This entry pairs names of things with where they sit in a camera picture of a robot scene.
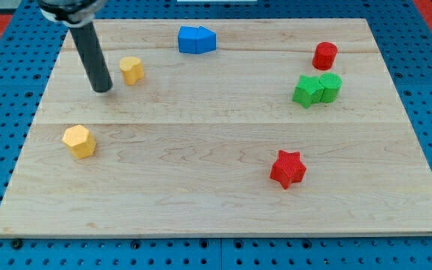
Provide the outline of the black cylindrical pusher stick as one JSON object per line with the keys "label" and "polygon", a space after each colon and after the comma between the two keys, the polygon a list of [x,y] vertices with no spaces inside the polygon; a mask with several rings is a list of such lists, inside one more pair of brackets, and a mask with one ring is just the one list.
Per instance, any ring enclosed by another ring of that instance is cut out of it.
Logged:
{"label": "black cylindrical pusher stick", "polygon": [[70,33],[92,90],[97,93],[108,92],[113,87],[113,81],[93,22],[71,28]]}

